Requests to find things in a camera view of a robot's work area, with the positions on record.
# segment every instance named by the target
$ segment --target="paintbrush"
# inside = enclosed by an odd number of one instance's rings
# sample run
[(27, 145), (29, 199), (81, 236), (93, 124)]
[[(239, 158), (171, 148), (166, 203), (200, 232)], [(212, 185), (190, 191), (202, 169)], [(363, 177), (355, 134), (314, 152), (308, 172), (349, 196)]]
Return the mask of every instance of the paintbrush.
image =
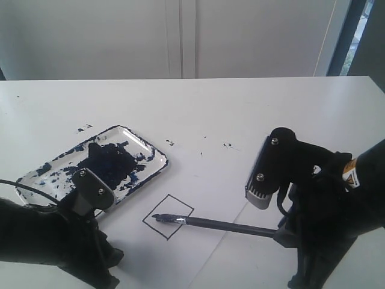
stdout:
[(181, 215), (171, 214), (155, 214), (152, 215), (158, 222), (177, 223), (181, 225), (190, 225), (208, 229), (222, 230), (228, 232), (236, 232), (248, 235), (258, 235), (272, 238), (276, 230), (266, 229), (254, 226), (239, 225), (234, 223), (227, 223), (203, 218), (195, 218)]

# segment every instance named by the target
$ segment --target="brush handle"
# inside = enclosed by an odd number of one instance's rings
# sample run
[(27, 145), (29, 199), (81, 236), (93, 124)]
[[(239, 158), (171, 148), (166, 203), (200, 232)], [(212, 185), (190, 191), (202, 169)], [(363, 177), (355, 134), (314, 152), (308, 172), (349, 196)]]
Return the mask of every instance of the brush handle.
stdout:
[(273, 238), (274, 233), (276, 232), (276, 230), (273, 229), (239, 225), (195, 217), (186, 217), (186, 225), (269, 238)]

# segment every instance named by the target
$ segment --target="drawn square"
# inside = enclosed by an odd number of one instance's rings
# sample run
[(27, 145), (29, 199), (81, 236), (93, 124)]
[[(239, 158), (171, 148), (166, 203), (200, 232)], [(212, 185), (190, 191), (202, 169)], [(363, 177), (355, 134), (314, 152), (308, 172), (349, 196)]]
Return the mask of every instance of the drawn square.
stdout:
[(159, 204), (154, 207), (154, 209), (151, 210), (150, 213), (148, 213), (147, 216), (145, 216), (142, 222), (153, 229), (155, 232), (161, 234), (166, 238), (166, 240), (169, 240), (180, 229), (180, 227), (182, 227), (182, 225), (158, 222), (155, 220), (155, 218), (152, 217), (152, 215), (175, 214), (190, 216), (193, 211), (193, 207), (168, 194), (162, 201), (160, 201)]

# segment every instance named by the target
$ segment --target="screw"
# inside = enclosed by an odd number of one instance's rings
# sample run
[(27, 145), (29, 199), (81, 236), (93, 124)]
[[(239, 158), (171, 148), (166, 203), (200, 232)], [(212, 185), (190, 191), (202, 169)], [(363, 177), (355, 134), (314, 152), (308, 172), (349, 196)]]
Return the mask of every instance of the screw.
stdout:
[(259, 173), (257, 175), (257, 181), (263, 182), (264, 180), (265, 180), (265, 176), (263, 175), (263, 173)]
[(277, 138), (272, 138), (271, 139), (271, 144), (273, 145), (273, 146), (276, 146), (277, 144), (278, 144), (278, 139)]

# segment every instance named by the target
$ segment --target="warning label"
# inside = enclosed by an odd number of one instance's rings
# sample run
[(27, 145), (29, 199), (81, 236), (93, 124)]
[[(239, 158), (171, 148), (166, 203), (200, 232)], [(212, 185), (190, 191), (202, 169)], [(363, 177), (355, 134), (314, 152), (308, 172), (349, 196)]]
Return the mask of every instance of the warning label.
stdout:
[(354, 160), (351, 160), (349, 163), (346, 164), (342, 174), (342, 179), (347, 182), (352, 188), (358, 188), (360, 186), (356, 171), (356, 164), (356, 158)]

